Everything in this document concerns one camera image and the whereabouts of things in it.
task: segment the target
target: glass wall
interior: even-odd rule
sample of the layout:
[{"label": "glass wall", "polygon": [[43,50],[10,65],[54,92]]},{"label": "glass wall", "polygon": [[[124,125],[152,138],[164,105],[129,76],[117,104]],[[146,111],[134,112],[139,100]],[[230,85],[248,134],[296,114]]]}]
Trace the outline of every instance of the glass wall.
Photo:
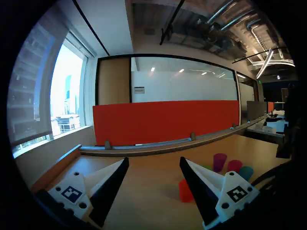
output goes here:
[{"label": "glass wall", "polygon": [[169,57],[131,60],[132,102],[237,100],[234,72]]},{"label": "glass wall", "polygon": [[248,76],[237,73],[239,81],[239,89],[241,95],[241,124],[248,122],[247,116],[247,101],[256,101],[257,98],[257,83]]}]

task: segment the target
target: sky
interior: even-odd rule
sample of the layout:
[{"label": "sky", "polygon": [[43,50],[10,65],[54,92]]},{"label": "sky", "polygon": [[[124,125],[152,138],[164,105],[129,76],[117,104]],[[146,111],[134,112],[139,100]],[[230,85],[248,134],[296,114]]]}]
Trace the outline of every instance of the sky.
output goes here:
[{"label": "sky", "polygon": [[53,116],[64,114],[65,79],[71,75],[71,110],[74,110],[75,95],[79,98],[80,77],[83,60],[62,45],[53,71],[50,102]]}]

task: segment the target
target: ceiling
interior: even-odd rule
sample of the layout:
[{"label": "ceiling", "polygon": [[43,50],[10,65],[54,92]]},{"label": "ceiling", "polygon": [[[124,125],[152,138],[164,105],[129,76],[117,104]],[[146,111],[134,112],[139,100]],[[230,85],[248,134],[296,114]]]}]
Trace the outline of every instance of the ceiling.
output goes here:
[{"label": "ceiling", "polygon": [[[125,0],[77,0],[77,3],[110,55],[133,53]],[[56,4],[98,56],[107,56],[72,0]]]},{"label": "ceiling", "polygon": [[[286,47],[286,44],[262,12],[256,9],[252,1],[234,0],[215,20],[213,29],[207,20],[228,1],[222,0],[186,0],[175,17],[171,33],[164,43],[176,43],[193,48],[204,49],[230,60],[245,59],[248,66],[252,62],[264,61],[269,48]],[[146,35],[161,34],[172,17],[179,0],[132,0],[134,29]],[[222,31],[222,28],[238,16],[245,15]],[[272,60],[292,59],[287,49],[275,50]],[[257,68],[250,68],[256,75]],[[295,75],[295,68],[287,65],[269,66],[263,76],[276,80],[276,76]]]}]

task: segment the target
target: desk divider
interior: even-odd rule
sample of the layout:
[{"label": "desk divider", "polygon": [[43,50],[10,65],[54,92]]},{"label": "desk divider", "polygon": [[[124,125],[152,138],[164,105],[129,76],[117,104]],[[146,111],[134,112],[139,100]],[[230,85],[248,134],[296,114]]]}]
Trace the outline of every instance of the desk divider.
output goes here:
[{"label": "desk divider", "polygon": [[237,100],[191,100],[93,106],[98,146],[172,141],[239,125]]}]

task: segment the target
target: window blind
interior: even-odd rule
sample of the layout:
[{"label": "window blind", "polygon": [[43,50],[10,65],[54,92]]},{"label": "window blind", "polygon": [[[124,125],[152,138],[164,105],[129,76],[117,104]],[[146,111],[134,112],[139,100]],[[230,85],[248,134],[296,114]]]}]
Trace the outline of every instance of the window blind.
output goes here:
[{"label": "window blind", "polygon": [[68,29],[51,8],[30,31],[11,75],[7,123],[12,147],[52,133],[50,88],[54,65]]}]

